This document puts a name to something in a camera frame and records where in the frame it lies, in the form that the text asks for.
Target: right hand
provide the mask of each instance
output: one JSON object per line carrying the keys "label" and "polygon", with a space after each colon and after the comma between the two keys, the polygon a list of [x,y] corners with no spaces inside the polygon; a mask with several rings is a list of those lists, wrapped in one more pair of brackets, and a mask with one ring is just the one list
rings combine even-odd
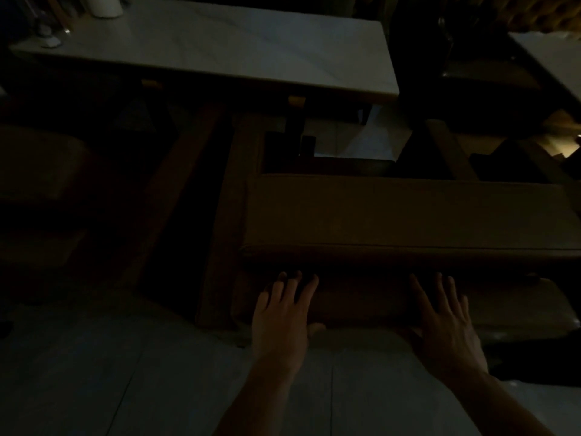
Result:
{"label": "right hand", "polygon": [[462,295],[458,300],[454,278],[447,278],[446,294],[442,275],[436,274],[438,312],[413,274],[410,285],[421,315],[421,333],[412,329],[399,333],[427,371],[449,387],[464,376],[488,373],[480,339],[470,320],[468,298]]}

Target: left hand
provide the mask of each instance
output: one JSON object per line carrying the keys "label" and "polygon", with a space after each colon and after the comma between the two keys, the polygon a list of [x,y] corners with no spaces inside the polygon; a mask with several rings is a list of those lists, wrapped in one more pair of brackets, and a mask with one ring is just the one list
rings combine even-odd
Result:
{"label": "left hand", "polygon": [[296,303],[294,295],[302,273],[297,271],[285,288],[286,278],[287,274],[282,272],[273,283],[270,301],[268,292],[258,296],[252,318],[252,352],[255,361],[269,362],[294,377],[303,365],[309,337],[324,330],[325,325],[313,323],[307,326],[307,313],[319,278],[313,276]]}

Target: marble table top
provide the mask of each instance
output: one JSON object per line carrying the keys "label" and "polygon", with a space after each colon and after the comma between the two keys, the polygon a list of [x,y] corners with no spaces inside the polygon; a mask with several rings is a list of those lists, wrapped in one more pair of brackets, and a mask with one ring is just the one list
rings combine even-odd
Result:
{"label": "marble table top", "polygon": [[537,32],[510,36],[581,103],[580,40]]}
{"label": "marble table top", "polygon": [[397,95],[378,21],[211,5],[132,0],[114,20],[85,15],[62,46],[32,37],[15,52]]}

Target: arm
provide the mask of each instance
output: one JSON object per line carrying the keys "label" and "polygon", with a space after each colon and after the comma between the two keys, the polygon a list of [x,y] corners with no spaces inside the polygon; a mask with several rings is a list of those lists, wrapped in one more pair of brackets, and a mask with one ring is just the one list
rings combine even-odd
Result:
{"label": "arm", "polygon": [[304,287],[299,301],[294,302],[301,276],[297,272],[285,288],[287,275],[283,272],[272,285],[270,300],[268,292],[258,297],[252,318],[254,364],[214,436],[268,436],[280,432],[289,390],[303,364],[309,336],[325,328],[317,323],[307,326],[317,276]]}
{"label": "arm", "polygon": [[442,276],[436,275],[436,313],[415,276],[410,277],[421,314],[421,336],[412,330],[401,335],[411,344],[424,367],[456,396],[482,435],[527,434],[551,436],[528,410],[523,408],[488,374],[488,365],[474,331],[468,298],[458,300],[454,279],[448,293]]}

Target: finger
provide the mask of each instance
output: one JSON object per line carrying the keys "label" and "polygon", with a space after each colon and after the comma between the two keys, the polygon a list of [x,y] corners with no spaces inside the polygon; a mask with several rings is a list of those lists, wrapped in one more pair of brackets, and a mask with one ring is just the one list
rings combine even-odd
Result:
{"label": "finger", "polygon": [[272,306],[273,304],[276,304],[276,303],[280,303],[280,300],[282,297],[282,290],[284,288],[285,288],[285,284],[280,280],[276,280],[272,284],[272,296],[270,297],[269,306]]}
{"label": "finger", "polygon": [[428,296],[422,289],[422,286],[419,285],[418,279],[413,274],[410,274],[410,286],[411,292],[414,294],[415,302],[418,305],[422,321],[427,321],[433,318],[436,313],[432,308],[432,303],[430,303]]}
{"label": "finger", "polygon": [[319,277],[315,274],[311,281],[307,283],[307,286],[304,287],[303,292],[300,294],[299,303],[304,306],[305,310],[309,310],[309,306],[311,305],[311,300],[315,291],[317,290],[317,286],[319,286]]}
{"label": "finger", "polygon": [[468,306],[468,297],[465,295],[462,295],[462,300],[460,303],[462,305],[462,314],[464,315],[464,320],[467,322],[471,322],[472,320],[470,319],[470,309]]}
{"label": "finger", "polygon": [[317,332],[323,332],[327,327],[322,322],[314,322],[307,326],[307,335],[312,338]]}
{"label": "finger", "polygon": [[448,302],[450,303],[450,308],[452,313],[460,319],[464,319],[464,314],[462,313],[462,308],[460,302],[458,301],[458,293],[456,292],[456,282],[454,277],[448,277]]}
{"label": "finger", "polygon": [[444,292],[441,272],[436,272],[436,297],[438,298],[438,313],[452,314],[452,310],[448,304],[448,298]]}
{"label": "finger", "polygon": [[394,329],[397,335],[403,338],[403,340],[408,343],[414,351],[419,350],[422,344],[422,339],[420,336],[408,327],[399,327]]}
{"label": "finger", "polygon": [[254,310],[254,314],[256,315],[257,313],[263,312],[266,309],[267,305],[268,305],[268,293],[261,292],[260,295],[258,295],[258,300],[256,301],[256,308]]}
{"label": "finger", "polygon": [[294,294],[296,293],[296,288],[299,287],[302,278],[303,273],[301,271],[296,271],[294,278],[291,278],[287,282],[287,288],[285,289],[285,296],[283,298],[286,303],[294,303]]}

